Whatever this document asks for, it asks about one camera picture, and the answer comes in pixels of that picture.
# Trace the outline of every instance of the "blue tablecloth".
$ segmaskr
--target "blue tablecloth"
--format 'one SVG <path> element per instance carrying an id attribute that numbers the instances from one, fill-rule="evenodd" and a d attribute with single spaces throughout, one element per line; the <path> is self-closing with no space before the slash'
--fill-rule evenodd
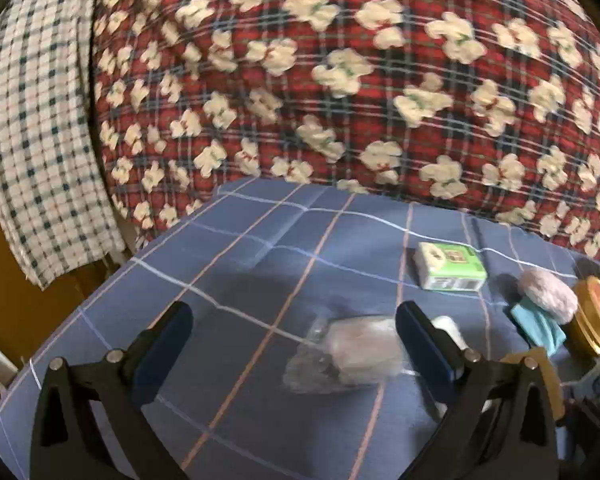
<path id="1" fill-rule="evenodd" d="M 423 240 L 473 246 L 488 283 L 477 294 L 421 290 L 412 256 Z M 515 278 L 544 267 L 571 285 L 580 265 L 590 262 L 458 211 L 280 180 L 226 184 L 120 269 L 21 371 L 0 405 L 0 453 L 28 478 L 38 383 L 54 356 L 80 364 L 126 348 L 181 299 L 194 330 L 143 411 L 191 478 L 394 480 L 435 427 L 418 381 L 404 374 L 329 395 L 285 390 L 286 362 L 317 317 L 392 314 L 415 300 L 429 317 L 452 316 L 469 345 L 497 359 L 528 348 L 505 314 Z M 564 381 L 583 373 L 564 349 L 554 362 Z M 96 416 L 133 476 L 102 410 Z"/>

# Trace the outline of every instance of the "green and white box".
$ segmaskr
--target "green and white box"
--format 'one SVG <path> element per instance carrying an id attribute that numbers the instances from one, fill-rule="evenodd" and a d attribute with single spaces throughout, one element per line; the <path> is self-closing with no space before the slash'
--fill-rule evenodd
<path id="1" fill-rule="evenodd" d="M 487 271 L 471 247 L 420 242 L 415 263 L 426 290 L 479 290 Z"/>

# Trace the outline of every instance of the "plastic bag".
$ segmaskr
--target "plastic bag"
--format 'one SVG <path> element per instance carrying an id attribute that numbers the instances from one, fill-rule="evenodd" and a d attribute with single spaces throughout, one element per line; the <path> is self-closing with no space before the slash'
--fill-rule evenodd
<path id="1" fill-rule="evenodd" d="M 404 368 L 405 351 L 388 316 L 319 319 L 286 365 L 296 393 L 328 394 L 377 384 Z"/>

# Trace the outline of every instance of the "turquoise fabric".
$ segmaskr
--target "turquoise fabric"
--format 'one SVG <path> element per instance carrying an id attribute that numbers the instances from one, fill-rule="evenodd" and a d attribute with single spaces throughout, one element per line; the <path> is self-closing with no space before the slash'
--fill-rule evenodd
<path id="1" fill-rule="evenodd" d="M 526 339 L 533 346 L 543 346 L 549 357 L 566 339 L 555 319 L 526 296 L 511 309 L 511 316 L 525 333 Z"/>

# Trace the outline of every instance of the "silver bolt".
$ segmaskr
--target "silver bolt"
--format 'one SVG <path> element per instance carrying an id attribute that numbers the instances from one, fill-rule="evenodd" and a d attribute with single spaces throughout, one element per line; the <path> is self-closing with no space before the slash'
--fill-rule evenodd
<path id="1" fill-rule="evenodd" d="M 525 357 L 525 366 L 530 370 L 535 370 L 538 368 L 538 361 L 533 359 L 532 357 Z"/>
<path id="2" fill-rule="evenodd" d="M 53 371 L 58 371 L 60 368 L 62 368 L 62 366 L 64 366 L 64 359 L 61 357 L 54 357 L 49 363 L 49 368 L 51 368 Z"/>
<path id="3" fill-rule="evenodd" d="M 477 363 L 481 359 L 480 352 L 474 350 L 473 348 L 467 348 L 464 351 L 464 358 L 470 363 Z"/>
<path id="4" fill-rule="evenodd" d="M 125 356 L 125 353 L 119 348 L 115 348 L 113 350 L 109 350 L 107 353 L 107 361 L 111 364 L 116 364 L 122 361 L 122 358 Z"/>

